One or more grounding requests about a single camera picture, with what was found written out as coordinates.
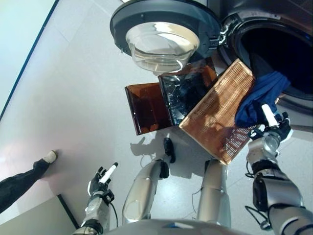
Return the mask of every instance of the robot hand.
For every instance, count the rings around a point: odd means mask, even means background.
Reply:
[[[92,196],[95,192],[103,191],[105,192],[108,189],[108,184],[103,184],[99,180],[105,175],[106,170],[103,167],[100,167],[96,172],[95,176],[88,183],[87,192],[89,196]]]
[[[287,112],[283,112],[283,116],[281,117],[280,114],[274,115],[267,104],[263,104],[262,109],[268,120],[268,124],[265,126],[264,131],[260,131],[257,128],[253,129],[250,133],[250,138],[256,140],[267,133],[273,133],[278,137],[280,143],[289,140],[293,134],[293,130],[291,129],[291,122]]]
[[[95,176],[88,183],[87,192],[89,196],[93,196],[96,192],[105,192],[108,189],[108,183],[111,181],[110,176],[116,169],[118,163],[114,163],[109,170],[100,167],[96,172]]]

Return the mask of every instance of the white wall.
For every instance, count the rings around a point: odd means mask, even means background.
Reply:
[[[53,3],[0,1],[0,112]]]
[[[69,235],[75,227],[59,199],[54,197],[0,225],[1,234]]]

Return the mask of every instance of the blue cloth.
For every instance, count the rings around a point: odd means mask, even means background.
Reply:
[[[238,127],[265,124],[267,121],[261,105],[268,104],[275,113],[277,111],[275,99],[289,85],[290,81],[277,71],[257,78],[251,93],[242,101],[237,110],[235,124]]]

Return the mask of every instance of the black cable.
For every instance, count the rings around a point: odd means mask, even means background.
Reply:
[[[249,206],[245,206],[245,209],[252,215],[252,217],[259,224],[259,226],[260,226],[260,228],[262,230],[269,230],[269,229],[271,229],[271,226],[270,226],[270,223],[268,221],[268,218],[265,215],[263,215],[260,211],[256,210],[255,208],[249,207]],[[255,215],[251,211],[254,211],[254,212],[258,213],[261,217],[263,217],[264,221],[263,222],[259,222],[259,220],[255,217]]]
[[[113,208],[113,210],[114,210],[115,218],[116,218],[116,227],[118,228],[118,218],[117,218],[117,213],[116,213],[115,207],[114,207],[114,205],[112,204],[112,202],[109,202],[109,204],[112,206],[112,208]]]
[[[249,171],[248,162],[246,163],[246,170],[248,173],[246,173],[245,176],[248,178],[254,178],[254,174]]]
[[[199,189],[197,192],[194,192],[191,194],[191,202],[192,202],[192,209],[194,209],[194,212],[197,214],[196,209],[195,209],[195,205],[194,205],[194,195],[196,195],[198,192],[201,191],[201,189]]]

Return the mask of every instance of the floor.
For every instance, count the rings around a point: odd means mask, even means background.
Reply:
[[[0,122],[0,180],[29,170],[51,149],[59,159],[11,208],[3,223],[61,193],[81,222],[88,200],[87,183],[99,166],[118,162],[111,189],[121,221],[128,190],[141,167],[163,154],[169,136],[177,152],[170,177],[158,184],[153,218],[196,216],[192,193],[201,186],[210,158],[178,128],[136,136],[124,87],[156,82],[148,71],[114,45],[109,22],[119,0],[60,0]],[[313,209],[313,136],[297,132],[280,147],[281,169],[302,191]],[[244,205],[252,205],[252,180],[246,172],[245,147],[229,165],[227,191],[232,227],[262,232]],[[200,194],[194,195],[197,207]],[[111,227],[115,225],[111,216]]]

